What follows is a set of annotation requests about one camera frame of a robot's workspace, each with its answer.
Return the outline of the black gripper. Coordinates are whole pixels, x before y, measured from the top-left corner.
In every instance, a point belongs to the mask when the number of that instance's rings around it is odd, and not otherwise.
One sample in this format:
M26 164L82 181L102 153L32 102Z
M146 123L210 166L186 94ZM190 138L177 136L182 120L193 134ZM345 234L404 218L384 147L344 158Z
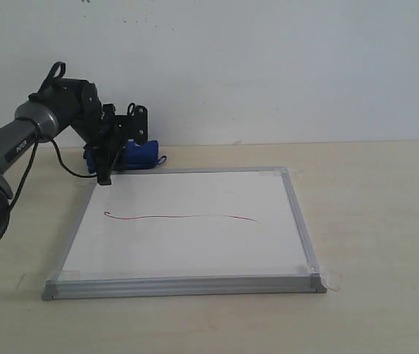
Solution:
M85 148L95 150L97 182L99 185L111 185L112 169L125 169L128 119L117 114L115 104L106 103L98 115L86 117L84 128Z

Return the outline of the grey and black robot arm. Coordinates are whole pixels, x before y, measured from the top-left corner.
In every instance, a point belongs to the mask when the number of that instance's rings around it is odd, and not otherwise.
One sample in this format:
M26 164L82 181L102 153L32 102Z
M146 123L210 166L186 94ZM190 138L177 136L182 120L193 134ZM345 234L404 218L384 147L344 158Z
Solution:
M16 109L12 122L0 128L0 240L40 143L72 128L92 152L94 177L109 185L118 154L131 139L132 124L101 103L96 86L66 78L65 72L64 62L54 63L39 90Z

